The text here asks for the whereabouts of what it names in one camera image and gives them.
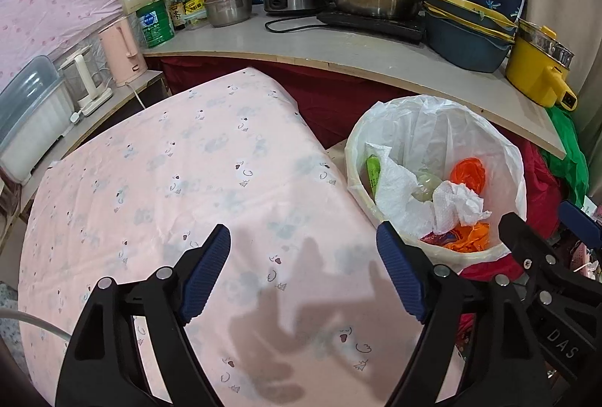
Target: pink electric kettle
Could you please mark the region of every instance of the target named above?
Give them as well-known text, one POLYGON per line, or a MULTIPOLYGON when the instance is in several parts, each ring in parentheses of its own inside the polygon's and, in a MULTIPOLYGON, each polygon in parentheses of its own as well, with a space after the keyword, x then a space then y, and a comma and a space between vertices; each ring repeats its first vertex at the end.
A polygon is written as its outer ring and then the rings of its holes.
POLYGON ((127 17, 114 21, 98 36, 117 86, 123 86, 148 71, 127 17))

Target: yellow pot handle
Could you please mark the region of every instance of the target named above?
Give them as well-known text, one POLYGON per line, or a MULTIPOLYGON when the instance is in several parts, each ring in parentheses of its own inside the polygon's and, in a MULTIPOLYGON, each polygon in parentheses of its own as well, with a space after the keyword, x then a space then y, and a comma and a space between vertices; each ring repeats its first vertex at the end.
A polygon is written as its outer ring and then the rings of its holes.
POLYGON ((544 69, 544 79, 546 83, 554 90, 556 102, 568 111, 573 111, 577 107, 577 96, 568 87, 562 73, 553 66, 544 69))

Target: yellow electric pot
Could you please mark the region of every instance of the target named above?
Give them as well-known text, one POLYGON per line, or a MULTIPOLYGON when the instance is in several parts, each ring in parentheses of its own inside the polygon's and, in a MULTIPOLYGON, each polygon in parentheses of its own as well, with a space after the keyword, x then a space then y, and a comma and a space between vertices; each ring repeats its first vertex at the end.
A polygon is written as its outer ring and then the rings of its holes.
POLYGON ((558 103, 572 111, 577 107, 577 96, 566 81, 573 56, 552 30, 519 20, 506 77, 538 105, 549 108, 558 103))

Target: orange plastic bag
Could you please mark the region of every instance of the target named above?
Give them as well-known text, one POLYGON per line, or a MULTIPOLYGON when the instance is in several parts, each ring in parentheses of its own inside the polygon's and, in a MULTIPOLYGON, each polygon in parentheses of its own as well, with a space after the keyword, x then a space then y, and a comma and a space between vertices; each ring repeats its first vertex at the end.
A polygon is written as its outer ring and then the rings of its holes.
POLYGON ((453 232, 460 235, 460 239, 443 247, 456 252, 484 251, 489 246, 489 224, 477 222, 474 227, 460 225, 454 227, 453 232))
POLYGON ((459 185, 464 183, 477 195, 485 188, 485 168, 477 158, 467 158, 457 163, 451 170, 450 181, 459 185))

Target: pink tablecloth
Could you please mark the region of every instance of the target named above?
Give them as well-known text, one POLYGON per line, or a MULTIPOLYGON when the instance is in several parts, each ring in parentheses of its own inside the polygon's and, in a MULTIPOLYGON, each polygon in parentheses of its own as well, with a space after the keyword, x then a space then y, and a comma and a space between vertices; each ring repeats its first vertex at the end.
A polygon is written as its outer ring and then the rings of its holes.
MULTIPOLYGON (((421 326, 296 104, 252 68, 144 110, 46 172, 19 309, 71 332, 99 278, 145 279, 216 223, 231 230, 232 252, 186 331, 224 405, 384 405, 421 326)), ((136 322, 152 390, 168 399, 136 322)), ((52 402, 66 344, 32 326, 22 335, 32 380, 52 402)), ((459 363, 454 355, 445 396, 459 363)))

